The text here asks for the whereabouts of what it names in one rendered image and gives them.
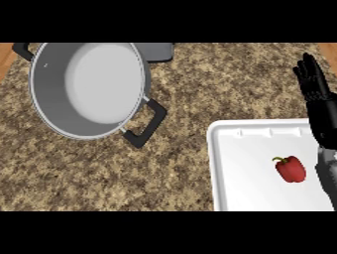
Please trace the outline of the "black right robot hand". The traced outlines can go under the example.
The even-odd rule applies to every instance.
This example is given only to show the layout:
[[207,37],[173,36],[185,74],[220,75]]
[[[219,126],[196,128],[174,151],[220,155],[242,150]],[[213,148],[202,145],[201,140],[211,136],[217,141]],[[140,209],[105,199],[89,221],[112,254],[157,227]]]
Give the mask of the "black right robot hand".
[[292,68],[313,137],[322,148],[337,150],[337,93],[331,91],[319,63],[309,53]]

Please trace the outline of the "red bell pepper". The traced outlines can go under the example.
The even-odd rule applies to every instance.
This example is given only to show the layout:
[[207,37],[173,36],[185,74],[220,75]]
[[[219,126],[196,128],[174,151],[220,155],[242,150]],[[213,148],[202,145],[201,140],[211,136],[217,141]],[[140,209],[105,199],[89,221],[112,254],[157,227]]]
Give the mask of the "red bell pepper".
[[306,179],[306,169],[294,156],[287,158],[275,157],[275,168],[288,183],[301,183]]

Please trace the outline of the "white tray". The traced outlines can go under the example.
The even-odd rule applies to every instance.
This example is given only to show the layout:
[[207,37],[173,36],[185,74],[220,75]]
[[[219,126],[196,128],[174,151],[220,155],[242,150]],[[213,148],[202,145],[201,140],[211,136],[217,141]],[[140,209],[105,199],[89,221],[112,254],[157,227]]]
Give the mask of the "white tray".
[[[208,127],[207,143],[216,210],[334,210],[307,119],[220,120]],[[306,169],[301,183],[288,183],[276,171],[273,158],[288,156]]]

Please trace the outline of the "dark grey appliance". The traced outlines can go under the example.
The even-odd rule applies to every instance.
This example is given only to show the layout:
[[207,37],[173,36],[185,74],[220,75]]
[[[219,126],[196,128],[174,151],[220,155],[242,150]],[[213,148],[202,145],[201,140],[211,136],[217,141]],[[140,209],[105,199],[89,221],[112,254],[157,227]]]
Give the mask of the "dark grey appliance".
[[142,56],[152,63],[165,63],[173,60],[174,44],[173,43],[136,43]]

